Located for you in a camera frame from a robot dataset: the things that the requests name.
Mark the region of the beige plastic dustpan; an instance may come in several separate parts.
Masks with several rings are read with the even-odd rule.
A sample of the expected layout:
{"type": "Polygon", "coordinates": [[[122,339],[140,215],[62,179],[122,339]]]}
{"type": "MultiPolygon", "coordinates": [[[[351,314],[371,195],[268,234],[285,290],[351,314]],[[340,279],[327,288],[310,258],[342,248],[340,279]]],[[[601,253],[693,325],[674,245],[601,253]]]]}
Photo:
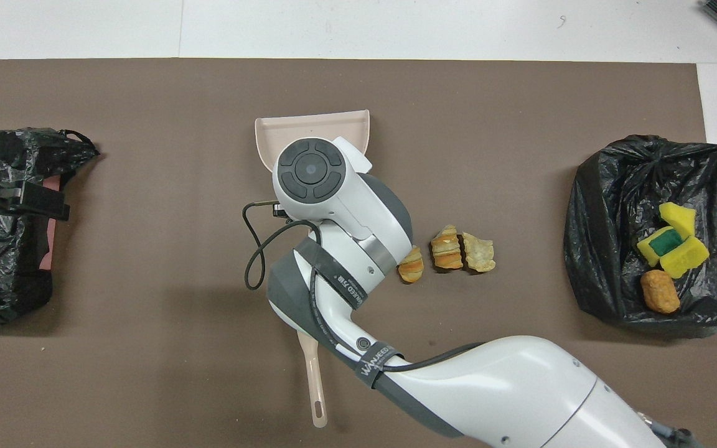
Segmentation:
{"type": "MultiPolygon", "coordinates": [[[[301,138],[319,136],[335,139],[341,136],[361,153],[366,153],[370,136],[370,112],[359,110],[258,118],[255,121],[255,136],[258,154],[268,170],[273,168],[276,159],[288,144],[301,138]]],[[[302,331],[297,332],[297,337],[306,368],[311,420],[316,428],[324,428],[327,426],[328,416],[319,366],[319,346],[314,338],[302,331]]]]}

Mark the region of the small striped croissant piece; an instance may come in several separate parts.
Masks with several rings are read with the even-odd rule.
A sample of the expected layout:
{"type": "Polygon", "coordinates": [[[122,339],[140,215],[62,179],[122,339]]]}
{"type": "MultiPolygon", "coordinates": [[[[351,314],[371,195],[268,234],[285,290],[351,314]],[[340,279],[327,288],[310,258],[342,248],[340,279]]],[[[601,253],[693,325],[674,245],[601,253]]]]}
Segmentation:
{"type": "Polygon", "coordinates": [[[412,246],[410,252],[396,267],[399,277],[404,283],[413,284],[421,279],[424,272],[424,261],[419,246],[412,246]]]}

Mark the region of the large striped croissant piece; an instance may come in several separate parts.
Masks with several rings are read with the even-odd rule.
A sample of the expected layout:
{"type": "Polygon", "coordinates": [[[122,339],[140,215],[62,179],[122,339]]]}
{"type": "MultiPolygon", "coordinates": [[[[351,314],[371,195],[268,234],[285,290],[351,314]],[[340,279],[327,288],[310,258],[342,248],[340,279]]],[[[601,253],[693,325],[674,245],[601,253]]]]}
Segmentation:
{"type": "Polygon", "coordinates": [[[431,255],[439,269],[463,268],[463,255],[456,226],[445,226],[430,241],[431,255]]]}

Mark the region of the pale bread piece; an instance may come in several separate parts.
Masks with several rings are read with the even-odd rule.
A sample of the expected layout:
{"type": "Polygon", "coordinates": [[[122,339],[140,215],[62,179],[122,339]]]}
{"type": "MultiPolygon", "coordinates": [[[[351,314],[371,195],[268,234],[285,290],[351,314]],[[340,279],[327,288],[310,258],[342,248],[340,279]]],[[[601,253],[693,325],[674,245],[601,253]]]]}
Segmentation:
{"type": "Polygon", "coordinates": [[[486,273],[496,267],[494,241],[478,238],[472,233],[462,233],[467,266],[475,272],[486,273]]]}

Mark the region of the green and yellow sponge piece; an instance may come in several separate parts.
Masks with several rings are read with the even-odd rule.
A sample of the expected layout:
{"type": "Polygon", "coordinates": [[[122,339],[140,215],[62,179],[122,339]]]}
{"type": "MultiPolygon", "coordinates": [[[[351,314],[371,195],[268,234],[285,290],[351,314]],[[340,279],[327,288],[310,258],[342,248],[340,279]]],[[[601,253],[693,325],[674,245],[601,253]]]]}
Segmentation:
{"type": "Polygon", "coordinates": [[[648,265],[655,267],[663,255],[678,248],[684,241],[673,226],[665,226],[652,233],[649,237],[638,241],[635,247],[645,258],[648,265]]]}

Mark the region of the brown cork-like nugget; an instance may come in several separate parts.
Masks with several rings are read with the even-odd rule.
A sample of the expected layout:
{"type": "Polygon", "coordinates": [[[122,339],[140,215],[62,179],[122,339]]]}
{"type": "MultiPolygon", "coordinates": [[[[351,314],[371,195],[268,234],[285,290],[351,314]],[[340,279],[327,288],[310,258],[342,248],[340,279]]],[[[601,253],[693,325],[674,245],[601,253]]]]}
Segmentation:
{"type": "Polygon", "coordinates": [[[652,311],[672,314],[681,307],[681,302],[672,277],[663,270],[653,269],[640,278],[645,304],[652,311]]]}

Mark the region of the small yellow sponge piece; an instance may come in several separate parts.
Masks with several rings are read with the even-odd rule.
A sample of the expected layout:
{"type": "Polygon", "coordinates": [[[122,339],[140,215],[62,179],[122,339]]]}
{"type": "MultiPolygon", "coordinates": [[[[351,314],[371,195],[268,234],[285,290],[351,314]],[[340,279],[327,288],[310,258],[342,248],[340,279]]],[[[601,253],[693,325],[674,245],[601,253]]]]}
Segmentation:
{"type": "Polygon", "coordinates": [[[674,202],[664,202],[659,206],[663,221],[667,222],[680,238],[686,240],[695,237],[695,209],[680,206],[674,202]]]}

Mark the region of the large yellow sponge piece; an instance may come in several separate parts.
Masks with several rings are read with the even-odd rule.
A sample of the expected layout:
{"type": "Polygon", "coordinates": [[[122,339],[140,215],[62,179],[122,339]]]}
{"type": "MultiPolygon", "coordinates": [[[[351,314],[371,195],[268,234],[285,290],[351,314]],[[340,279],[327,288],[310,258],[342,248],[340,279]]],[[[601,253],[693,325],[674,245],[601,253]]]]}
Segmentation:
{"type": "Polygon", "coordinates": [[[708,247],[697,237],[688,237],[680,246],[660,257],[660,266],[671,278],[680,279],[710,257],[708,247]]]}

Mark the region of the brown table mat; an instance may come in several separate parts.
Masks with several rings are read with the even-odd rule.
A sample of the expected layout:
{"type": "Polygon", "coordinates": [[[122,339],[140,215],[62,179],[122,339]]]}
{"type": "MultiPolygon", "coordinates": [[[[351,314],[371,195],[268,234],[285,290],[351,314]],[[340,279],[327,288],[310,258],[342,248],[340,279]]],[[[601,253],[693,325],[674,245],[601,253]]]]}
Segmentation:
{"type": "Polygon", "coordinates": [[[530,334],[635,409],[717,446],[717,335],[666,340],[576,306],[563,263],[574,173],[628,135],[705,141],[694,65],[469,60],[0,60],[0,129],[88,136],[54,294],[0,326],[0,448],[482,448],[446,439],[321,351],[311,424],[295,332],[243,284],[241,209],[273,198],[257,118],[368,110],[373,174],[418,246],[447,224],[496,267],[393,274],[355,321],[409,360],[530,334]]]}

